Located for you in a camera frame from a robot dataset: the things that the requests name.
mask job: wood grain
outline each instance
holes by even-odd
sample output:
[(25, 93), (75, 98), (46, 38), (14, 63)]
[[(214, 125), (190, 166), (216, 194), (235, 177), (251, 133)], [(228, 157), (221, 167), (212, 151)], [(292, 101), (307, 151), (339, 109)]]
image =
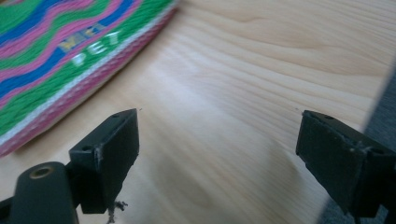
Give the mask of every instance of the wood grain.
[(107, 116), (138, 108), (117, 223), (315, 223), (328, 196), (294, 153), (301, 113), (361, 130), (395, 52), (391, 0), (182, 1), (99, 92), (0, 160), (0, 199), (25, 169), (68, 162)]

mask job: wooden surface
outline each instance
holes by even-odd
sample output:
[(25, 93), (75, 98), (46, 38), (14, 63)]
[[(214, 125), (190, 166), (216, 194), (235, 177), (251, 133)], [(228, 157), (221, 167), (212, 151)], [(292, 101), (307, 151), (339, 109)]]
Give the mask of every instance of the wooden surface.
[(117, 223), (315, 223), (327, 194), (294, 153), (301, 113), (361, 130), (395, 52), (394, 0), (185, 0), (99, 92), (0, 160), (0, 199), (25, 169), (68, 162), (107, 116), (137, 108), (141, 154)]

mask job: green stripe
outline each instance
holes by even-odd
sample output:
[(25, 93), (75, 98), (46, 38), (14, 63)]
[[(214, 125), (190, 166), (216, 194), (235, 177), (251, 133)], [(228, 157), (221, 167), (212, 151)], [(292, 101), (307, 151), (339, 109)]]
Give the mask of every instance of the green stripe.
[(27, 0), (17, 5), (0, 5), (0, 34), (14, 28), (25, 21), (43, 0)]
[[(154, 19), (159, 13), (166, 8), (172, 0), (163, 1), (144, 1), (140, 8), (126, 21), (121, 23), (118, 27), (114, 28), (110, 33), (121, 30), (119, 34), (120, 43), (126, 38), (134, 34), (137, 30), (148, 24)], [(102, 37), (100, 39), (104, 45), (106, 45), (106, 52), (109, 53), (114, 50), (118, 45), (109, 45), (109, 38)], [(87, 49), (82, 51), (83, 53), (90, 55)], [(106, 55), (92, 55), (89, 57), (89, 63), (84, 63), (78, 68), (79, 72), (76, 72), (76, 67), (72, 62), (66, 63), (54, 76), (47, 79), (41, 85), (23, 92), (15, 96), (7, 105), (0, 111), (0, 135), (4, 134), (15, 126), (18, 122), (23, 120), (28, 113), (32, 112), (38, 106), (44, 104), (51, 96), (59, 91), (64, 85), (70, 82), (73, 78), (78, 77), (83, 71), (88, 70), (92, 65), (97, 63), (100, 59)]]
[(51, 39), (60, 29), (62, 29), (62, 27), (74, 21), (100, 15), (106, 9), (109, 1), (110, 0), (94, 1), (95, 4), (87, 7), (86, 9), (74, 10), (60, 14), (53, 21), (48, 31), (40, 36), (30, 47), (24, 49), (12, 57), (0, 60), (0, 69), (8, 69), (31, 63), (34, 59), (40, 56), (41, 52), (45, 50)]

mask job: colorful woven mat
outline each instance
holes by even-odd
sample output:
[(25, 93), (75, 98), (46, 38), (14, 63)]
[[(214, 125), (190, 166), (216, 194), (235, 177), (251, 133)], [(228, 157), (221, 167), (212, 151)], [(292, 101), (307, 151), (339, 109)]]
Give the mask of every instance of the colorful woven mat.
[(0, 5), (0, 157), (46, 131), (169, 21), (177, 0)]

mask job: pink stripe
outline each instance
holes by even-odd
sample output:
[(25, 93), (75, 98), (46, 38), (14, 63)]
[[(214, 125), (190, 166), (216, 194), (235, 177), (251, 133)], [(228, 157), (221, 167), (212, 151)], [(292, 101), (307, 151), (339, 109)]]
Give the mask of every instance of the pink stripe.
[(112, 0), (112, 4), (110, 7), (106, 9), (104, 13), (99, 15), (98, 17), (95, 18), (90, 18), (86, 20), (81, 20), (81, 21), (75, 21), (73, 23), (67, 24), (62, 28), (60, 32), (58, 32), (55, 37), (51, 39), (51, 42), (49, 45), (46, 47), (46, 49), (40, 54), (40, 56), (35, 59), (32, 63), (15, 67), (15, 68), (10, 68), (10, 69), (5, 69), (5, 70), (0, 70), (0, 81), (9, 78), (9, 77), (15, 77), (17, 74), (24, 74), (29, 71), (37, 69), (38, 66), (43, 64), (48, 57), (51, 55), (51, 53), (58, 47), (58, 44), (64, 40), (67, 36), (79, 31), (81, 27), (87, 27), (89, 25), (94, 24), (95, 22), (105, 18), (106, 16), (110, 15), (113, 11), (115, 11), (121, 3), (121, 0)]
[[(105, 30), (103, 30), (102, 32), (104, 34), (107, 33), (107, 31), (113, 29), (114, 27), (116, 27), (118, 24), (120, 24), (122, 21), (124, 21), (126, 18), (129, 17), (130, 14), (132, 14), (137, 7), (140, 5), (141, 0), (136, 0), (134, 2), (134, 4), (128, 9), (128, 11), (126, 11), (126, 13), (117, 21), (112, 23), (111, 25), (107, 26), (107, 28)], [(21, 88), (17, 88), (11, 92), (9, 92), (7, 95), (5, 95), (2, 99), (0, 99), (0, 109), (15, 95), (23, 92), (23, 91), (27, 91), (32, 89), (34, 86), (42, 83), (43, 81), (45, 81), (48, 77), (52, 76), (55, 72), (57, 72), (65, 63), (68, 63), (77, 53), (79, 53), (83, 48), (85, 48), (87, 45), (91, 44), (92, 42), (95, 42), (97, 39), (99, 39), (101, 36), (96, 36), (93, 37), (92, 39), (89, 39), (85, 45), (79, 46), (73, 50), (70, 51), (70, 53), (67, 54), (67, 56), (65, 56), (63, 59), (61, 59), (61, 61), (56, 64), (56, 66), (54, 66), (46, 75), (44, 75), (43, 77), (41, 77), (40, 79), (26, 85), (23, 86)]]
[(79, 1), (74, 0), (71, 2), (66, 2), (63, 4), (59, 4), (49, 10), (49, 13), (43, 19), (43, 22), (39, 23), (39, 25), (35, 28), (32, 27), (26, 34), (24, 34), (21, 38), (17, 40), (8, 41), (3, 47), (0, 48), (0, 59), (10, 57), (19, 51), (25, 49), (29, 45), (31, 45), (37, 38), (46, 33), (58, 14), (69, 11), (69, 10), (77, 10), (82, 9), (84, 7), (89, 6), (93, 1)]
[(160, 32), (161, 28), (169, 21), (175, 13), (175, 9), (165, 15), (162, 21), (157, 26), (140, 36), (127, 49), (118, 54), (109, 65), (104, 65), (92, 75), (85, 78), (77, 86), (70, 90), (64, 97), (58, 100), (51, 109), (44, 111), (37, 119), (33, 120), (30, 125), (20, 131), (14, 137), (6, 141), (0, 149), (0, 157), (4, 157), (15, 149), (18, 149), (40, 133), (46, 131), (50, 126), (67, 114), (70, 110), (75, 108), (81, 101), (86, 99), (93, 93), (94, 89), (99, 88), (112, 75), (114, 75), (120, 68), (128, 63), (136, 53), (141, 50), (147, 43)]

